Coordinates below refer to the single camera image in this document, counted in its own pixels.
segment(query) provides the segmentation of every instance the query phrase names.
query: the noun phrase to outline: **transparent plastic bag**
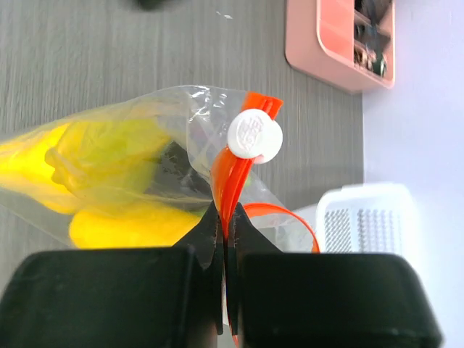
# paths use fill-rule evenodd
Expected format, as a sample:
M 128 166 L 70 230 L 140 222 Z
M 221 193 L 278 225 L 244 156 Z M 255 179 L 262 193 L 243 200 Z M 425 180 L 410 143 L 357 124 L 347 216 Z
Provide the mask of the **transparent plastic bag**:
M 0 203 L 80 248 L 173 245 L 212 201 L 210 169 L 247 96 L 178 86 L 0 143 Z M 249 174 L 240 202 L 280 206 Z M 257 228 L 288 224 L 256 216 Z

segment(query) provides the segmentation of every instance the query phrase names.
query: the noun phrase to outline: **gray wood grain surface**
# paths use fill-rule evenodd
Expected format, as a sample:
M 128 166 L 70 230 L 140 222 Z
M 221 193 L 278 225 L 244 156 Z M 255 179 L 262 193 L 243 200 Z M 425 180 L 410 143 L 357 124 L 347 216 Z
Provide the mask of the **gray wood grain surface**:
M 0 0 L 0 131 L 179 84 L 282 98 L 280 154 L 256 167 L 289 208 L 363 179 L 360 96 L 289 67 L 284 0 Z M 31 252 L 60 243 L 0 208 L 0 289 Z

